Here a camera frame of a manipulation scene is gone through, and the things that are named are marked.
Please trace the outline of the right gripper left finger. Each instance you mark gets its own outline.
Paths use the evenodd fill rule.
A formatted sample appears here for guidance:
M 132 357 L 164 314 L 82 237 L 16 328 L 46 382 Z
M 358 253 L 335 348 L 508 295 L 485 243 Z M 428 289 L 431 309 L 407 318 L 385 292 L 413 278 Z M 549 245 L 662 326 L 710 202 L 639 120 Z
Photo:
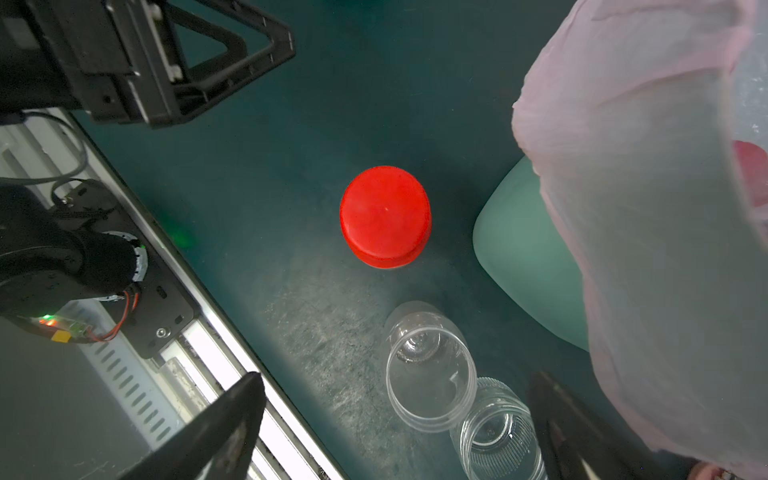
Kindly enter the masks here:
M 244 479 L 266 409 L 262 375 L 248 372 L 125 479 Z

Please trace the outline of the mint green trash bin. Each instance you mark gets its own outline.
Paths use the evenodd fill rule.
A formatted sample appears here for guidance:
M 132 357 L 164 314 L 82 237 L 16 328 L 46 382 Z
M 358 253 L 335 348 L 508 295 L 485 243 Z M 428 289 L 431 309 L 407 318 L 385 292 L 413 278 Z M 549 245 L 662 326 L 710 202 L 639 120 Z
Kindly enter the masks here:
M 480 211 L 473 248 L 483 269 L 530 317 L 589 349 L 582 275 L 547 212 L 528 158 L 517 162 Z

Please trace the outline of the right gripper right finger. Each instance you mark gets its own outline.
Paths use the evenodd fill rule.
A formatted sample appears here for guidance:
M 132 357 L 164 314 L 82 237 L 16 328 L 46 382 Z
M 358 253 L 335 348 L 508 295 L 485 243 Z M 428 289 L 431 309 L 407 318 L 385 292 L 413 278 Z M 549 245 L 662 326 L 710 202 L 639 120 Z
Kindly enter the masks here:
M 664 479 L 651 455 L 623 438 L 552 376 L 535 373 L 528 406 L 550 479 Z

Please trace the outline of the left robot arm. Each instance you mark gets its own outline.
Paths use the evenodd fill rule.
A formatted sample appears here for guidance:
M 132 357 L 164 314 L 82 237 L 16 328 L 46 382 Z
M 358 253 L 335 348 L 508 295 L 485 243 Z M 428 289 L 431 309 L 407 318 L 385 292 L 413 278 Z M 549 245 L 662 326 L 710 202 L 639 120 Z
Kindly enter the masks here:
M 291 28 L 246 1 L 210 8 L 260 33 L 238 34 L 166 1 L 5 1 L 1 5 L 1 122 L 54 120 L 57 108 L 100 123 L 187 123 L 295 56 Z M 124 232 L 94 224 L 109 207 L 72 207 L 34 192 L 38 177 L 1 181 L 1 314 L 52 340 L 105 343 L 114 331 L 57 318 L 66 303 L 120 299 L 135 312 L 149 255 Z

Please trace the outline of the beige lid glass peanut jar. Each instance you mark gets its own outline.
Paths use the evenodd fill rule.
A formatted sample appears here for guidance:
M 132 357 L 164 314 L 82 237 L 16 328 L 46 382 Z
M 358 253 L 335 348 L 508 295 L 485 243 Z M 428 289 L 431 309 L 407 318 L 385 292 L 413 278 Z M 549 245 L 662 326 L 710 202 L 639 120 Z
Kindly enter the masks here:
M 547 477 L 530 410 L 499 380 L 478 379 L 474 403 L 450 438 L 469 479 Z

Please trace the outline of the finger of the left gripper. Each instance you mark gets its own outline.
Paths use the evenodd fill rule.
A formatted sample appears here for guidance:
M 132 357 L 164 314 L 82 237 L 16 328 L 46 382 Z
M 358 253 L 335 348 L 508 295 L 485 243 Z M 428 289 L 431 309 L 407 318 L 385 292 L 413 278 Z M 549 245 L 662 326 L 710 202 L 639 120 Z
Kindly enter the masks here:
M 164 26 L 180 61 L 181 78 L 171 83 L 182 117 L 198 117 L 266 73 L 291 60 L 296 45 L 291 28 L 247 1 L 203 1 L 203 6 L 258 32 L 268 45 L 250 53 L 238 34 L 167 1 L 159 3 Z M 189 30 L 225 47 L 197 65 L 187 63 L 176 29 Z

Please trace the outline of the red lid peanut jar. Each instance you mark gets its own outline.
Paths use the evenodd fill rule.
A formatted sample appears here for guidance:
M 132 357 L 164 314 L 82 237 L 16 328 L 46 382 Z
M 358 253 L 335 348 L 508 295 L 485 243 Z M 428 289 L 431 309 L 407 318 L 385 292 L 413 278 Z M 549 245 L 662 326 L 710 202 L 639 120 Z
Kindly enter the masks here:
M 395 414 L 417 431 L 452 429 L 474 402 L 478 375 L 465 337 L 426 302 L 409 301 L 390 313 L 378 365 Z
M 378 269 L 413 262 L 424 250 L 432 229 L 427 193 L 407 171 L 377 166 L 347 186 L 340 208 L 342 235 L 353 254 Z

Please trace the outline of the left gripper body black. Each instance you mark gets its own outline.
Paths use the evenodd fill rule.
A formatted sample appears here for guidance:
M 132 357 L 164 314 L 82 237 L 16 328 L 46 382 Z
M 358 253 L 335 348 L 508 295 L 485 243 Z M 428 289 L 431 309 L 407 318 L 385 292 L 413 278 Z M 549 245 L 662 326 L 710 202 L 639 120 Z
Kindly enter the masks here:
M 149 1 L 2 2 L 2 120 L 57 107 L 100 123 L 179 122 L 162 22 Z

